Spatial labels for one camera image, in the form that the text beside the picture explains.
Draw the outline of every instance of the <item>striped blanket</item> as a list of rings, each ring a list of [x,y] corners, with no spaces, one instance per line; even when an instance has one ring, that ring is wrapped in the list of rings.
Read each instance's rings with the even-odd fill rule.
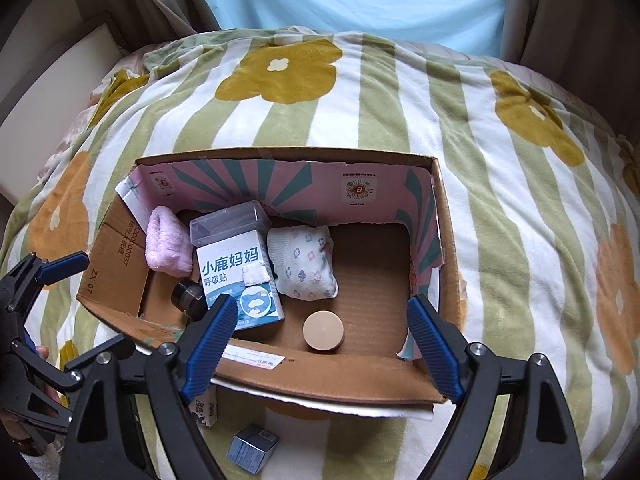
[[[114,187],[143,155],[253,145],[436,156],[466,338],[505,356],[549,356],[587,478],[608,471],[640,406],[640,170],[596,112],[521,67],[357,32],[199,34],[146,54],[143,72],[113,75],[87,128],[18,204],[2,272],[29,251],[90,251]],[[44,290],[27,323],[58,365],[113,333],[74,299],[79,280]],[[433,422],[357,418],[223,388],[218,400],[204,438],[229,478],[249,476],[222,459],[249,422],[281,439],[263,479],[415,478],[452,412],[437,406]],[[496,405],[475,478],[505,407]],[[144,399],[140,412],[170,478]]]

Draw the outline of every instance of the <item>pink fuzzy cloth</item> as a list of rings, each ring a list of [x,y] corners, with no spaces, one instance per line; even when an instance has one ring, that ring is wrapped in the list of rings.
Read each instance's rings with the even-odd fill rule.
[[[187,226],[168,207],[156,207],[146,228],[146,264],[176,278],[191,275],[193,246]]]

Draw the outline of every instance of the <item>screw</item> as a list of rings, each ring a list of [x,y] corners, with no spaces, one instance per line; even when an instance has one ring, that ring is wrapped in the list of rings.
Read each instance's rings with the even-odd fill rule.
[[[109,361],[111,361],[111,354],[109,352],[100,352],[98,356],[95,358],[95,361],[99,365],[105,365]]]
[[[533,362],[538,366],[544,366],[549,362],[549,359],[544,354],[533,354]]]
[[[473,355],[477,356],[486,354],[486,346],[484,346],[482,343],[471,343],[469,345],[469,350],[471,350],[471,353]]]
[[[158,351],[160,355],[171,355],[175,352],[175,344],[174,343],[162,343],[158,347]]]

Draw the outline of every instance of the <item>small blue box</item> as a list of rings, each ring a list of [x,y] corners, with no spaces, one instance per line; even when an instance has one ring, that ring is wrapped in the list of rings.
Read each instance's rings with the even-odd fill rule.
[[[226,457],[251,474],[264,467],[278,445],[278,437],[256,424],[249,424],[234,435]]]

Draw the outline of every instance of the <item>bed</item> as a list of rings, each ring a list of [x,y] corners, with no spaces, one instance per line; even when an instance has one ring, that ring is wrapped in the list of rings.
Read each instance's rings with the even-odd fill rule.
[[[640,166],[594,109],[498,59],[303,27],[210,32],[134,53],[94,97],[12,213],[2,273],[30,251],[90,252],[114,187],[143,155],[253,145],[436,156],[463,333],[497,354],[549,356],[586,478],[617,460],[640,405]],[[27,323],[59,366],[113,335],[75,300],[79,282],[44,290]],[[431,422],[330,415],[226,388],[218,404],[203,431],[216,456],[249,422],[280,436],[265,479],[415,478],[452,413],[445,404]],[[505,408],[496,405],[473,478],[486,475]],[[139,409],[156,470],[171,478],[146,400]],[[228,478],[248,476],[220,464]]]

